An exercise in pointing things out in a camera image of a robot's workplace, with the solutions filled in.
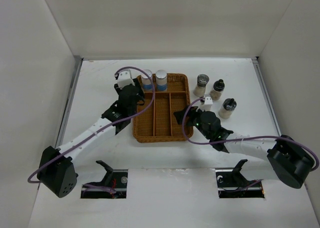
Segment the silver cap blue label shaker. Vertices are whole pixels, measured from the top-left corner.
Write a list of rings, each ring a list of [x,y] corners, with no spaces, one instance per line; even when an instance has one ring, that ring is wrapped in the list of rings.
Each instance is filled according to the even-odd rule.
[[[145,69],[144,73],[141,74],[142,88],[144,91],[151,91],[153,88],[152,81],[153,74],[150,70]]]

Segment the clear lid salt grinder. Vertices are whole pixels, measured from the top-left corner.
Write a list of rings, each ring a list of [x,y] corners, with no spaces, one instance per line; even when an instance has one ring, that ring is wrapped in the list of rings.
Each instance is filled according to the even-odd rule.
[[[194,95],[197,97],[204,97],[204,94],[206,92],[206,86],[209,82],[209,77],[206,74],[200,74],[197,76],[197,84],[193,91]]]

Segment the black knob white spice grinder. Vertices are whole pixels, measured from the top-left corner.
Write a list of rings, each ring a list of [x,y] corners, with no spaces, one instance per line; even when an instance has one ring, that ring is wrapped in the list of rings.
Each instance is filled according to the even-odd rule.
[[[227,98],[223,102],[222,107],[220,108],[218,114],[221,118],[228,119],[232,115],[236,107],[237,107],[237,102],[235,101],[235,99]]]

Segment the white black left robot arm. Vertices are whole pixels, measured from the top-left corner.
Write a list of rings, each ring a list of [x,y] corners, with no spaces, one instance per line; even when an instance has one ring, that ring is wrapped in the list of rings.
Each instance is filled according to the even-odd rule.
[[[190,103],[188,79],[184,74],[170,73],[166,90],[161,90],[158,83],[156,77],[149,80],[141,76],[125,86],[116,83],[117,101],[89,129],[66,144],[43,151],[38,180],[58,198],[67,196],[77,184],[76,158],[129,124],[133,125],[133,137],[140,143],[185,140],[174,113]]]

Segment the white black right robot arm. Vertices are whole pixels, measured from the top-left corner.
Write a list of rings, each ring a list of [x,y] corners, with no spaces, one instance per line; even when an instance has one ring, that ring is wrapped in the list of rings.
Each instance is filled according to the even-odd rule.
[[[299,189],[319,166],[315,155],[289,136],[242,136],[224,128],[215,113],[198,107],[186,107],[174,115],[183,127],[197,128],[207,144],[218,152],[257,159],[254,162],[242,159],[231,171],[224,172],[219,179],[229,187],[245,188],[258,180],[279,180]]]

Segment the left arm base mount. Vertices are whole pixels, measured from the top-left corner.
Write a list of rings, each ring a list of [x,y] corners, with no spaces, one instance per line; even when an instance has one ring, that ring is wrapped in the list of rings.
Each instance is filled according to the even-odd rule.
[[[101,160],[96,161],[96,163],[104,168],[105,175],[99,182],[83,184],[80,198],[126,199],[129,171],[113,169]]]

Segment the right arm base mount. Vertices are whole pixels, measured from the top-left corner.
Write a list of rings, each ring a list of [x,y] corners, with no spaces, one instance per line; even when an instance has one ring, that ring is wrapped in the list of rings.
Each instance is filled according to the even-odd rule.
[[[215,171],[219,198],[265,198],[262,180],[249,181],[241,174],[241,169],[247,161],[243,159],[234,168],[221,168]]]

